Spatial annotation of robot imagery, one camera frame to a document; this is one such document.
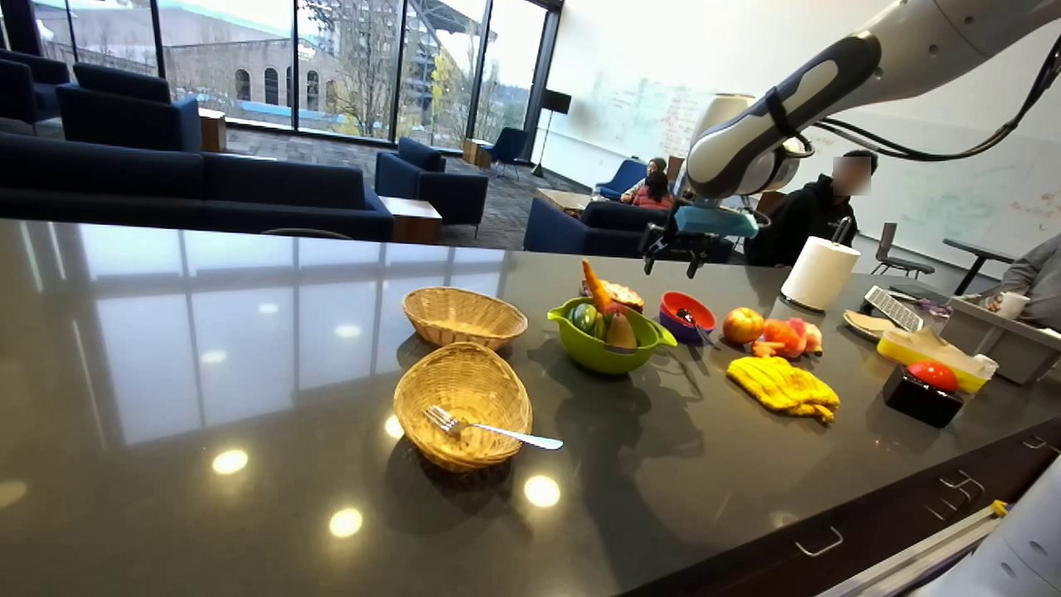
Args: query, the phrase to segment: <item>floor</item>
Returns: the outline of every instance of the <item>floor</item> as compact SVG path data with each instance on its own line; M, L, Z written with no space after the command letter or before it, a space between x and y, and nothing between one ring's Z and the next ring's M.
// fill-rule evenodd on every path
M358 143L329 143L329 138L302 138L302 137L285 137L285 132L249 132L249 130L230 130L230 150L234 157L282 157L292 164L323 164L323 167L355 167L366 174L366 182L372 188L373 176L373 154L377 145L358 145ZM471 227L451 227L445 232L445 242L451 245L495 245L495 249L522 249L524 245L524 230L528 230L528 212L536 187L546 188L579 188L571 180L539 174L535 176L530 167L489 167L489 169L475 169L462 157L446 158L446 169L453 174L488 174L488 208L484 221L477 230ZM854 271L872 271L875 264L875 242L872 240L854 240L857 249L857 264ZM932 263L934 276L924 276L923 282L950 291L966 269ZM990 279L974 279L969 291L993 285Z

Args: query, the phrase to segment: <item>dark countertop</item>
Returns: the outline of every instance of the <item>dark countertop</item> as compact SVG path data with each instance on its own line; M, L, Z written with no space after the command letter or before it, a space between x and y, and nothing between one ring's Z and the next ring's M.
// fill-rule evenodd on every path
M0 593L615 593L1061 418L1053 368L937 430L882 405L893 365L842 306L775 301L775 271L594 264L649 312L678 287L818 323L838 420L760 408L723 374L734 347L572 368L543 317L579 282L571 254L0 221ZM528 312L502 355L562 450L445 479L387 436L431 353L401 296L440 282ZM212 471L226 448L242 473ZM338 512L362 521L345 540Z

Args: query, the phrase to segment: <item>person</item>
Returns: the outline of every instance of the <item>person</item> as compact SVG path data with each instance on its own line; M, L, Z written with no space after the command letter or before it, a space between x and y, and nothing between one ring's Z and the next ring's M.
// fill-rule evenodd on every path
M999 307L999 291L1029 296L1020 317L1061 331L1061 232L1009 264L999 287L985 296L989 312Z
M644 174L644 180L635 180L635 187L622 188L619 201L629 201L632 193L644 188L653 174L666 176L666 158L653 157L649 169Z
M672 197L666 188L666 174L649 174L629 200L622 200L625 207L635 208L649 208L649 212L672 212Z
M808 234L838 234L835 242L851 245L857 234L851 197L869 187L875 164L875 154L851 150L835 164L831 176L783 197L768 208L768 227L750 242L750 264L793 264Z

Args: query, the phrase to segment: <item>man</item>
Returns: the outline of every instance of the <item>man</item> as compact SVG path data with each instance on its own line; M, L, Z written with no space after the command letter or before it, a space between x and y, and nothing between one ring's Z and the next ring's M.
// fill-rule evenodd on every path
M857 232L851 197L865 188L872 174L875 154L851 150L835 164L831 176L818 176L778 200L768 227L750 242L750 264L793 264L808 234L831 240L842 218L848 218L848 230L835 242L851 245Z
M1031 296L1025 317L1061 331L1061 234L1034 245L1009 264L999 291Z

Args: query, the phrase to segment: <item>cup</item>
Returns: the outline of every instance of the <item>cup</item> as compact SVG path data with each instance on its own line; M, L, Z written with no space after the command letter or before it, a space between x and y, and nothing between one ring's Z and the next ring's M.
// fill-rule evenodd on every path
M999 317L1017 317L1029 301L1020 291L999 291Z

